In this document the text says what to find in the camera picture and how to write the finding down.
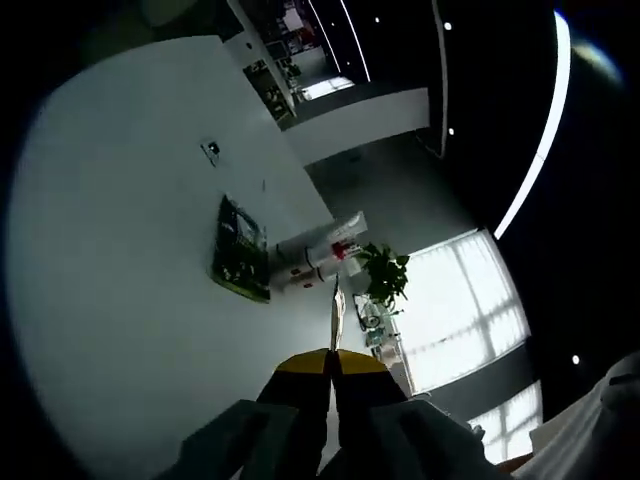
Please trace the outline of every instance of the window blind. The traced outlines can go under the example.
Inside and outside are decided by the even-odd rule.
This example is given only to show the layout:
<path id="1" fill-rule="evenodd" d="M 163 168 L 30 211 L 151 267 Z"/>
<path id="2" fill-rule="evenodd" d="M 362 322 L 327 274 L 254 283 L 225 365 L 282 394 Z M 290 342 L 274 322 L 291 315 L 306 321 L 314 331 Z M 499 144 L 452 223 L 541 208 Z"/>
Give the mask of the window blind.
<path id="1" fill-rule="evenodd" d="M 474 232 L 411 255 L 394 324 L 413 393 L 467 375 L 529 335 L 493 239 Z"/>
<path id="2" fill-rule="evenodd" d="M 469 421 L 486 432 L 482 443 L 491 463 L 531 453 L 529 432 L 542 424 L 540 382 L 527 387 L 493 410 Z"/>

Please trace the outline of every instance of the green leaves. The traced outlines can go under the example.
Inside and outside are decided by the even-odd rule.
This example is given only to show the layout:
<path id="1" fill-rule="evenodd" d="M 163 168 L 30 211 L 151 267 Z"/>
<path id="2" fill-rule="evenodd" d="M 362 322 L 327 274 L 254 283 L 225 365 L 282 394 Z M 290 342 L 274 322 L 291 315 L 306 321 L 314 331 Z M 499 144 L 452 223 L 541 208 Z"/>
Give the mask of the green leaves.
<path id="1" fill-rule="evenodd" d="M 395 253 L 388 245 L 382 245 L 382 251 L 374 244 L 370 243 L 362 249 L 357 258 L 366 263 L 363 268 L 371 277 L 371 283 L 367 289 L 367 294 L 375 303 L 384 305 L 387 309 L 393 310 L 395 297 L 404 294 L 404 287 L 407 285 L 407 263 L 408 255 L 396 258 Z"/>

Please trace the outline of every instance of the white wall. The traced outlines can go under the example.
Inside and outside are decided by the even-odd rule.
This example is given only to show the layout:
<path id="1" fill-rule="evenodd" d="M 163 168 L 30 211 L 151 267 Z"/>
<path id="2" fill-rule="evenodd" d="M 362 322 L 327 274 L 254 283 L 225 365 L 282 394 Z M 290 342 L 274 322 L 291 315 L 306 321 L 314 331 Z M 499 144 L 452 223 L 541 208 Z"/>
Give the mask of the white wall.
<path id="1" fill-rule="evenodd" d="M 329 345 L 330 285 L 262 305 L 208 278 L 224 192 L 274 242 L 331 219 L 216 37 L 93 66 L 29 132 L 7 224 L 11 322 L 48 418 L 96 478 L 158 473 L 280 361 Z M 343 344 L 364 350 L 355 321 Z"/>
<path id="2" fill-rule="evenodd" d="M 331 213 L 363 210 L 363 241 L 409 254 L 476 227 L 412 134 L 380 140 L 308 165 Z"/>
<path id="3" fill-rule="evenodd" d="M 309 50 L 304 50 L 293 55 L 291 61 L 302 70 L 313 69 L 316 68 L 319 63 L 325 63 L 324 50 L 322 50 L 322 47 L 310 48 Z"/>
<path id="4" fill-rule="evenodd" d="M 429 94 L 426 88 L 417 88 L 337 108 L 291 127 L 285 135 L 298 158 L 308 165 L 375 140 L 428 126 Z"/>
<path id="5" fill-rule="evenodd" d="M 253 65 L 262 58 L 260 56 L 258 46 L 253 45 L 253 38 L 249 36 L 246 31 L 240 32 L 239 34 L 231 37 L 229 40 L 224 42 L 224 46 L 241 68 Z"/>

